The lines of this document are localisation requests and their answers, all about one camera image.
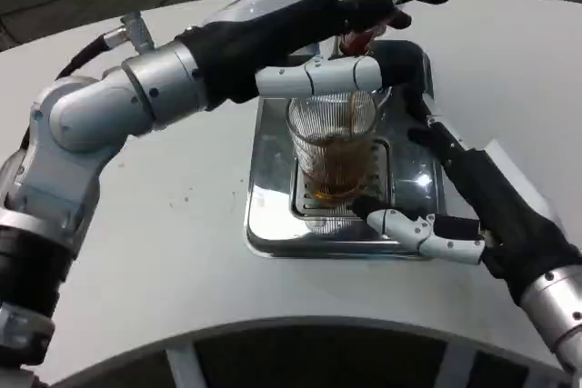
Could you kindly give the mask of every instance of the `robotic hand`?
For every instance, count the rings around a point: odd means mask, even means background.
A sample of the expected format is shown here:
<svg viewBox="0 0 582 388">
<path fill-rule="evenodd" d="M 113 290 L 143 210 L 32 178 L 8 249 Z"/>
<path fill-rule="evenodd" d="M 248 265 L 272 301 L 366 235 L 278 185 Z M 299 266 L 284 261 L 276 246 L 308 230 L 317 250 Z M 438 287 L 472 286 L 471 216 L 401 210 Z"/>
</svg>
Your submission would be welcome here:
<svg viewBox="0 0 582 388">
<path fill-rule="evenodd" d="M 85 239 L 99 175 L 129 135 L 213 110 L 226 99 L 405 83 L 406 69 L 391 54 L 406 42 L 335 60 L 318 56 L 305 63 L 289 55 L 387 19 L 406 27 L 410 17 L 396 6 L 408 1 L 238 0 L 157 49 L 141 17 L 128 15 L 73 58 L 36 100 L 20 149 L 0 168 L 0 384 L 36 383 L 18 369 L 45 358 L 58 289 Z M 70 75 L 125 41 L 139 55 L 101 80 Z"/>
<path fill-rule="evenodd" d="M 467 149 L 439 115 L 430 96 L 422 93 L 422 51 L 409 42 L 391 41 L 373 44 L 366 56 L 316 56 L 308 62 L 289 57 L 306 45 L 387 19 L 394 28 L 406 27 L 410 17 L 396 6 L 408 1 L 238 0 L 157 49 L 143 21 L 128 16 L 123 26 L 101 35 L 74 58 L 41 93 L 31 109 L 28 135 L 0 169 L 3 386 L 35 384 L 29 372 L 17 369 L 45 358 L 59 286 L 98 202 L 98 177 L 129 135 L 213 110 L 226 99 L 243 103 L 257 95 L 309 97 L 399 84 L 410 84 L 409 109 L 427 123 L 427 132 L 412 133 L 413 138 L 435 151 L 498 244 L 485 248 L 475 236 L 475 223 L 463 224 L 465 231 L 459 232 L 458 226 L 443 227 L 452 222 L 440 217 L 422 221 L 422 214 L 410 212 L 375 214 L 366 201 L 358 213 L 381 232 L 395 230 L 387 217 L 398 217 L 402 229 L 394 232 L 427 254 L 445 253 L 450 242 L 460 245 L 453 239 L 469 237 L 471 249 L 457 259 L 483 259 L 493 275 L 507 281 L 514 300 L 566 368 L 582 368 L 577 251 L 498 146 L 484 152 Z M 69 76 L 91 54 L 127 40 L 140 55 L 108 70 L 101 80 Z M 412 226 L 409 218 L 416 220 Z M 443 228 L 450 229 L 443 234 Z"/>
<path fill-rule="evenodd" d="M 548 202 L 519 171 L 497 141 L 484 150 L 469 147 L 435 104 L 427 59 L 409 44 L 402 63 L 409 70 L 407 111 L 424 124 L 409 139 L 428 147 L 480 219 L 407 211 L 370 197 L 352 209 L 381 234 L 422 254 L 466 264 L 485 264 L 507 283 L 562 366 L 582 371 L 582 256 L 567 242 Z"/>
</svg>

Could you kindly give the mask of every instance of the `round table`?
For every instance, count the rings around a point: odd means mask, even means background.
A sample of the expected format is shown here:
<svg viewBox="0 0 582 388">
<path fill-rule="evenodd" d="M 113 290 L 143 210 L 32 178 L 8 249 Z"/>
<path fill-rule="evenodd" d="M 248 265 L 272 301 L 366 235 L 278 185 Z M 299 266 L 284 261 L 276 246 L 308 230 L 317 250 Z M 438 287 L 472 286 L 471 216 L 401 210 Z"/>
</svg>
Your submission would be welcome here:
<svg viewBox="0 0 582 388">
<path fill-rule="evenodd" d="M 148 11 L 161 45 L 233 0 Z M 579 72 L 582 6 L 556 0 L 413 3 L 414 23 L 389 37 L 429 54 L 436 99 L 465 140 L 497 138 L 556 206 L 582 244 Z M 30 104 L 107 20 L 0 54 L 0 156 L 19 145 Z M 133 55 L 102 55 L 100 77 Z M 164 131 L 130 139 L 103 171 L 102 198 L 61 288 L 56 332 L 37 373 L 49 383 L 103 370 L 244 323 L 289 317 L 373 324 L 477 347 L 556 370 L 558 363 L 485 266 L 405 261 L 266 259 L 246 247 L 243 222 L 257 100 L 224 104 Z M 450 214 L 470 210 L 450 183 Z"/>
</svg>

